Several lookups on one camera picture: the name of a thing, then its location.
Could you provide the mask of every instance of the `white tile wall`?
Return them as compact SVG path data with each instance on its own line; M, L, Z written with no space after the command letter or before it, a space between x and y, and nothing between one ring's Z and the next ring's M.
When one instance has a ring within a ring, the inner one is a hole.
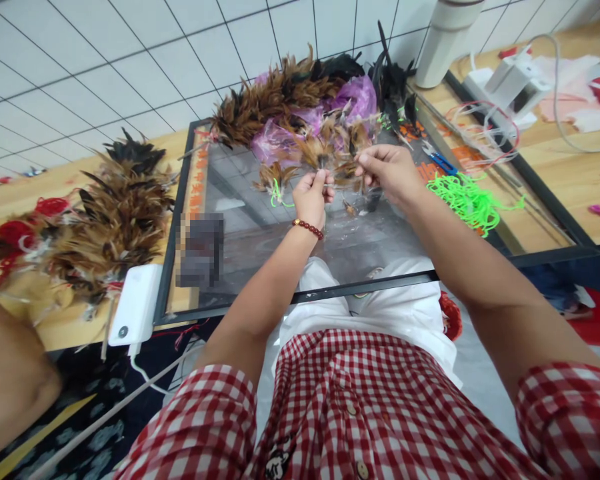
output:
M2 0L0 176L186 129L291 53L418 58L435 0ZM486 0L458 55L600 19L600 0ZM239 172L234 164L227 171ZM280 216L286 212L280 210Z

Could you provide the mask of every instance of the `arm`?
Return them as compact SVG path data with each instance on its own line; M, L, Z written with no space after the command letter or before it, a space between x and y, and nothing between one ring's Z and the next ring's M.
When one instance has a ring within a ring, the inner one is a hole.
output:
M310 173L293 191L298 218L322 230L325 202L334 191L329 171ZM292 227L278 248L249 280L209 338L195 368L212 364L230 365L258 385L267 339L289 307L307 259L317 242L312 232Z
M378 182L406 214L440 280L467 307L512 400L532 367L554 361L600 367L600 358L540 292L421 184L408 150L376 145L358 161L357 174L365 174L367 184Z
M53 404L60 389L34 328L0 305L0 450Z

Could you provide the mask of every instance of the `neon green cord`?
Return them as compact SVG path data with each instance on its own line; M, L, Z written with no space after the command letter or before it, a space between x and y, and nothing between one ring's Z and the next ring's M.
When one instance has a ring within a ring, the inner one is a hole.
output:
M472 229L481 228L483 237L500 223L496 209L517 210L525 207L524 195L513 207L502 205L489 190L484 190L471 177L458 173L436 177L427 188L442 198L450 208Z
M271 194L271 206L272 206L273 208L276 208L276 207L277 207L277 205L276 205L276 204L274 204L274 202L273 202L273 199L274 199L274 198L275 198L276 200L278 200L278 202L279 202L279 203L282 203L282 205L284 205L284 206L285 206L285 207L287 207L287 208L295 207L295 204L294 204L294 203L292 203L292 204L290 204L290 205L287 205L287 204L285 203L285 201L284 201L284 200L282 200L282 194L280 193L280 186L278 186L278 180L276 180L276 179L273 179L273 193Z

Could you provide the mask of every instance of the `red bead bracelet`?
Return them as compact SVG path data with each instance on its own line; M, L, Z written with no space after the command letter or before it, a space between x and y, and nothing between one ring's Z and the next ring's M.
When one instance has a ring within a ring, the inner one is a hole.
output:
M316 237L318 237L318 240L322 240L325 237L324 233L322 233L320 230L318 230L313 225L308 224L304 220L296 219L296 220L292 221L291 224L306 228L307 230L312 232L312 234L314 234Z

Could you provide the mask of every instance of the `red gingham shirt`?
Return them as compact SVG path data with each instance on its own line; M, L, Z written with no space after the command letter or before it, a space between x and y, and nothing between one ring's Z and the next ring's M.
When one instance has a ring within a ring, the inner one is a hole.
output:
M192 372L116 478L600 478L600 370L587 365L536 367L521 380L515 410L529 454L430 354L385 334L288 342L257 446L255 401L235 368Z

